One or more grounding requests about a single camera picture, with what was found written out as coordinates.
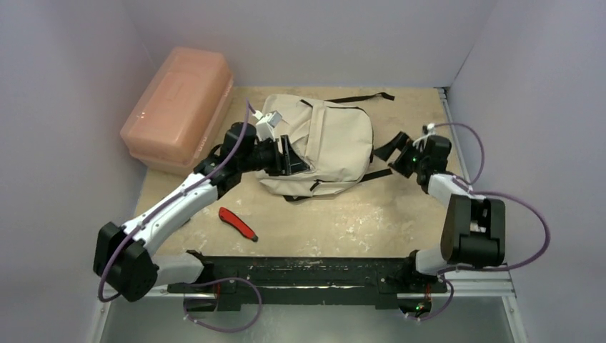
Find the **beige backpack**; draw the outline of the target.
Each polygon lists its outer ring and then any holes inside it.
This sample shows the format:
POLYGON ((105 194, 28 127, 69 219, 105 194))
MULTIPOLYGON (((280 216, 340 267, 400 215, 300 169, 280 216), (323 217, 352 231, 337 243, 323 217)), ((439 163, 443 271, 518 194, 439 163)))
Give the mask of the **beige backpack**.
POLYGON ((288 136, 295 155, 309 168, 280 177, 258 171, 257 181, 269 193, 297 202, 339 194, 358 183, 391 175, 391 169, 368 170, 373 160, 374 130, 368 113, 357 102, 376 98, 394 100, 384 92, 328 100, 291 94, 268 96, 262 110, 282 116, 276 135, 288 136))

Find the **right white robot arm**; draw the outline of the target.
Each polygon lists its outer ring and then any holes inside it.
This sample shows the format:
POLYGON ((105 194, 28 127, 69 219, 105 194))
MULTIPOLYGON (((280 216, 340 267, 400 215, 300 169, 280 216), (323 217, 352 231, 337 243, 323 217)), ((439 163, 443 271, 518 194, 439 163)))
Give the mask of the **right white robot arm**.
POLYGON ((474 194, 447 171, 451 141, 430 134, 415 144, 404 132, 376 148, 373 155, 406 178, 415 177, 425 194, 446 208, 439 246, 412 253, 414 264, 401 272, 403 285, 417 291, 429 276, 449 267, 498 267, 505 260, 505 203, 474 194))

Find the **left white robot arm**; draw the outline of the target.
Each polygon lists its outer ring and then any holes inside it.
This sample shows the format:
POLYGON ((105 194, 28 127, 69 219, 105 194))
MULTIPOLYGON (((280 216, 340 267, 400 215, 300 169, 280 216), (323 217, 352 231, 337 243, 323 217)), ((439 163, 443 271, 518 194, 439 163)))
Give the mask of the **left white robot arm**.
POLYGON ((98 233, 93 270, 100 277, 98 298, 109 285, 129 302, 144 297, 154 287, 187 284, 205 292, 213 273, 194 253, 155 257, 160 246, 196 213, 221 199, 238 185, 247 172, 266 172, 284 177, 309 171, 286 135, 260 139, 252 124, 237 122, 210 155, 193 169, 169 195, 139 216, 123 224, 108 222, 98 233))

